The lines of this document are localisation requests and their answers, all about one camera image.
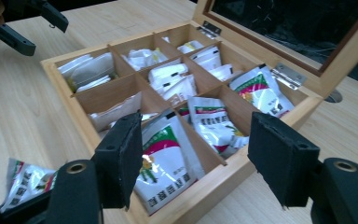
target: metal hinge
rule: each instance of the metal hinge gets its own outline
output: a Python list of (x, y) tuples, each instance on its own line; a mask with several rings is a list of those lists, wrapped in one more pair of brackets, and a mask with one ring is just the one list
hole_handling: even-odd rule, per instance
[(307, 80), (307, 77), (282, 63), (278, 63), (271, 73), (277, 80), (295, 91)]
[(207, 21), (205, 21), (200, 27), (198, 27), (197, 30), (199, 30), (200, 32), (202, 32), (203, 34), (205, 34), (211, 39), (217, 38), (218, 36), (220, 36), (220, 33), (222, 32), (222, 29), (210, 24)]

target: tea packet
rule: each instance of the tea packet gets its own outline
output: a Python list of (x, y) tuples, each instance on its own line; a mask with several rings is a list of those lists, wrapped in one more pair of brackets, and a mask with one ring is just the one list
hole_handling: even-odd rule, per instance
[(249, 137), (229, 120), (221, 100), (191, 97), (187, 104), (194, 130), (224, 159), (248, 144)]
[(74, 73), (67, 78), (68, 85), (73, 92), (92, 81), (115, 73), (113, 57), (110, 52), (102, 54), (80, 65)]
[(178, 113), (188, 124), (191, 124), (190, 111), (188, 110), (188, 107), (180, 108)]
[(70, 77), (74, 71), (81, 66), (84, 63), (87, 63), (88, 61), (92, 60), (93, 58), (91, 55), (86, 54), (81, 57), (73, 59), (71, 62), (64, 64), (63, 66), (60, 66), (58, 70), (61, 72), (62, 76), (67, 79)]
[(222, 66), (222, 60), (220, 59), (220, 50), (218, 47), (211, 47), (201, 50), (200, 52), (191, 55), (190, 59), (199, 64), (207, 71)]
[(135, 71), (168, 60), (159, 48), (156, 48), (155, 50), (132, 49), (130, 50), (128, 57), (125, 55), (121, 55), (121, 57), (129, 63)]
[(7, 196), (0, 211), (14, 208), (54, 188), (56, 171), (9, 159), (7, 167)]
[(295, 108), (281, 93), (277, 81), (265, 64), (234, 78), (229, 87), (261, 112), (277, 118)]
[(205, 172), (179, 118), (170, 109), (143, 128), (142, 141), (144, 162), (134, 189), (152, 215)]
[(169, 87), (162, 94), (162, 98), (170, 102), (172, 106), (175, 106), (195, 95), (197, 95), (197, 89), (194, 76), (188, 75), (182, 77), (173, 86)]
[(199, 41), (192, 40), (192, 41), (185, 43), (182, 46), (179, 46), (177, 49), (179, 49), (182, 53), (186, 54), (193, 50), (202, 49), (202, 48), (203, 48), (203, 45)]
[(111, 78), (109, 76), (104, 76), (104, 77), (101, 77), (95, 81), (92, 81), (91, 83), (85, 85), (85, 86), (82, 86), (82, 87), (79, 87), (76, 92), (81, 92), (81, 91), (85, 91), (85, 90), (88, 90), (88, 89), (91, 89), (93, 87), (96, 87), (96, 86), (99, 86), (101, 84), (104, 84), (108, 81), (110, 81)]
[(187, 72), (188, 68), (185, 63), (154, 68), (149, 72), (150, 86), (161, 95)]
[(103, 112), (89, 114), (89, 119), (91, 120), (95, 130), (100, 132), (105, 129), (109, 129), (110, 123), (140, 110), (141, 102), (142, 93), (138, 92), (127, 98), (124, 102), (114, 105)]

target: wooden tea box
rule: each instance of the wooden tea box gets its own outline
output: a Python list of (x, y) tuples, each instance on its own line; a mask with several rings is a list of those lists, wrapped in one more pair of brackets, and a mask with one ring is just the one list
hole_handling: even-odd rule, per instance
[[(186, 106), (186, 102), (172, 106), (170, 102), (164, 101), (148, 82), (151, 69), (175, 60), (185, 63), (189, 74), (194, 75), (197, 96), (222, 100), (227, 106), (230, 120), (243, 134), (249, 134), (251, 115), (257, 109), (228, 87), (229, 80), (222, 82), (194, 63), (189, 58), (193, 52), (184, 54), (177, 49), (186, 42), (197, 40), (205, 48), (217, 46), (222, 64), (231, 63), (234, 72), (246, 72), (265, 63), (279, 80), (281, 92), (295, 105), (292, 111), (282, 117), (284, 122), (295, 129), (307, 120), (319, 103), (358, 63), (358, 21), (337, 44), (327, 60), (317, 63), (265, 35), (234, 22), (232, 18), (222, 16), (225, 13), (218, 8), (224, 5), (221, 2), (199, 0), (192, 21), (151, 33), (112, 40), (102, 46), (82, 49), (42, 62), (82, 135), (84, 144), (89, 148), (90, 155), (101, 142), (101, 137), (93, 128), (88, 114), (102, 112), (139, 91), (143, 95), (142, 113), (161, 113), (168, 108), (178, 113), (180, 108)], [(243, 5), (239, 3), (227, 8), (229, 7), (238, 10)], [(159, 48), (168, 60), (139, 71), (135, 71), (121, 57), (128, 55), (131, 49), (156, 48)], [(85, 54), (99, 56), (106, 52), (113, 56), (118, 78), (89, 90), (73, 93), (58, 67)], [(126, 212), (130, 223), (196, 222), (255, 171), (255, 167), (247, 158), (247, 147), (224, 160), (182, 118), (181, 122), (200, 158), (206, 176), (152, 216), (146, 213), (141, 200), (133, 193), (131, 208)]]

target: wooden table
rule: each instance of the wooden table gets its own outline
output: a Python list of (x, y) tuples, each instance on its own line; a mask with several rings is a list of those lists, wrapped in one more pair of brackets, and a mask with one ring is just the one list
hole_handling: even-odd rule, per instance
[[(63, 12), (70, 25), (63, 34), (42, 18), (9, 25), (33, 41), (34, 57), (0, 42), (0, 203), (6, 195), (9, 158), (58, 169), (66, 161), (89, 159), (40, 61), (114, 39), (191, 20), (187, 0), (122, 0)], [(322, 103), (300, 132), (322, 149), (321, 160), (340, 157), (358, 162), (358, 82), (338, 86), (344, 100)], [(122, 223), (121, 211), (105, 211), (106, 223)], [(310, 223), (307, 208), (283, 211), (261, 175), (253, 174), (200, 223)]]

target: box lid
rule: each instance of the box lid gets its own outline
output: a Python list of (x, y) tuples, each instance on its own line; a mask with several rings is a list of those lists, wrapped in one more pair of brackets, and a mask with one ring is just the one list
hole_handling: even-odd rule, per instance
[[(261, 63), (289, 66), (307, 77), (305, 87), (326, 98), (358, 64), (358, 16), (354, 20), (353, 13), (332, 10), (325, 1), (310, 2), (199, 0), (193, 21), (219, 28), (217, 40), (244, 49)], [(358, 11), (358, 6), (346, 7)], [(353, 22), (343, 25), (344, 19)]]

